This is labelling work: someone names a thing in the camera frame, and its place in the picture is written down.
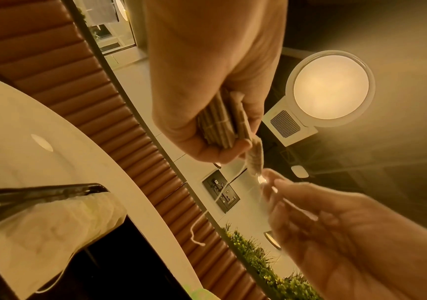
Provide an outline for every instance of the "white cord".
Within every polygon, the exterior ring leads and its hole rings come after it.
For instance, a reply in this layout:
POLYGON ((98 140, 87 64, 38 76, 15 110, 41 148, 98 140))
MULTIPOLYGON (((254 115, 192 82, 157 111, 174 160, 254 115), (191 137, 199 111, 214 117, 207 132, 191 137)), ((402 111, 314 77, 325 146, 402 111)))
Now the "white cord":
POLYGON ((76 253, 76 251, 75 251, 75 252, 73 252, 73 253, 70 255, 70 258, 68 259, 68 262, 66 263, 66 266, 63 268, 63 270, 61 271, 60 275, 59 275, 59 276, 58 276, 58 278, 55 280, 55 282, 54 282, 54 283, 52 283, 52 285, 51 285, 51 286, 49 286, 48 288, 46 288, 46 289, 44 289, 44 290, 36 291, 36 292, 35 292, 35 294, 42 294, 42 293, 48 292, 49 290, 51 290, 51 289, 55 286, 55 284, 57 284, 57 282, 58 282, 58 281, 60 281, 61 276, 63 276, 63 273, 65 273, 65 270, 66 270, 66 268, 68 268, 68 265, 70 264, 71 259, 73 258, 73 256, 75 256, 75 253, 76 253))
MULTIPOLYGON (((232 179, 230 179, 230 181, 227 182, 227 184, 225 184, 225 186, 220 190, 220 194, 218 194, 217 198, 215 199, 214 203, 217 203, 218 200, 220 200, 220 198, 222 197, 222 193, 223 190, 230 185, 230 183, 237 178, 238 176, 241 175, 241 173, 243 172, 243 169, 246 167, 246 160, 244 161, 243 166, 241 167, 241 169, 239 170, 238 174, 236 174, 235 176, 232 177, 232 179)), ((192 243, 200 245, 202 247, 205 247, 205 243, 201 243, 201 242, 197 242, 196 240, 194 240, 194 233, 193 233, 193 228, 195 227, 195 225, 198 224, 198 222, 200 222, 200 220, 207 214, 208 210, 205 210, 201 216, 198 217, 197 220, 195 220, 195 222, 192 224, 192 226, 190 227, 190 240, 192 241, 192 243)))

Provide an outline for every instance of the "shrub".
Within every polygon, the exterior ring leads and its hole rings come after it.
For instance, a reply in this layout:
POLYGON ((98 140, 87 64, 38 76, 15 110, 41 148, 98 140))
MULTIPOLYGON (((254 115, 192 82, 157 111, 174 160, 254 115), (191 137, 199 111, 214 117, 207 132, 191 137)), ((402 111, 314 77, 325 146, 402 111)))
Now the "shrub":
POLYGON ((271 257, 254 240, 246 240, 237 230, 231 232, 230 224, 226 224, 223 229, 244 259, 264 279, 279 299, 322 300, 301 273, 280 278, 270 266, 271 257))

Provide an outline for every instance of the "ventilation grille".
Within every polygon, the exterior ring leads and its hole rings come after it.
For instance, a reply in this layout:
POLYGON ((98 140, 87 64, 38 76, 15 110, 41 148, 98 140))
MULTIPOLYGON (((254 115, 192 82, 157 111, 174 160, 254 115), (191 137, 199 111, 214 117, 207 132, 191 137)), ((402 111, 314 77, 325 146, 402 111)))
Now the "ventilation grille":
POLYGON ((289 137, 296 132, 301 131, 301 127, 299 127, 299 125, 285 110, 281 110, 281 112, 272 118, 271 124, 283 137, 289 137))

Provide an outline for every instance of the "white table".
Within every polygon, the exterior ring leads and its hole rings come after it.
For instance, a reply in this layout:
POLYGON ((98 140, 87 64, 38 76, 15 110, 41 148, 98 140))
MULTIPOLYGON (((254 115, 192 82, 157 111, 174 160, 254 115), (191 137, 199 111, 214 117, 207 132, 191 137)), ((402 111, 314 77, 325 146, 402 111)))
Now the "white table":
POLYGON ((0 82, 0 188, 93 182, 124 204, 129 218, 181 285, 202 288, 174 235, 127 174, 76 127, 0 82), (41 146, 32 135, 49 145, 42 141, 41 146))

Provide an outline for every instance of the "white wall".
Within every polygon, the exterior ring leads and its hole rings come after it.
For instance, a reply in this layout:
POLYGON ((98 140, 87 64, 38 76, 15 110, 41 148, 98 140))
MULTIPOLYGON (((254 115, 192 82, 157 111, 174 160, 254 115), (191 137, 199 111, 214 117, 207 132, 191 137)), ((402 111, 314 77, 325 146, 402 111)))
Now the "white wall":
MULTIPOLYGON (((232 183, 232 188, 241 200, 226 214, 223 213, 202 184, 202 181, 217 168, 213 164, 201 163, 185 155, 160 132, 152 121, 148 60, 140 60, 134 64, 115 69, 114 74, 167 155, 174 161, 217 223, 220 226, 230 223, 232 229, 237 229, 245 238, 256 240, 274 258, 274 271, 281 277, 289 276, 296 268, 294 263, 289 257, 281 255, 281 252, 264 237, 264 232, 269 231, 270 228, 266 207, 260 199, 261 192, 258 181, 247 172, 237 178, 232 183)), ((242 165, 242 160, 235 160, 230 164, 223 165, 221 172, 226 180, 230 180, 241 171, 242 165)))

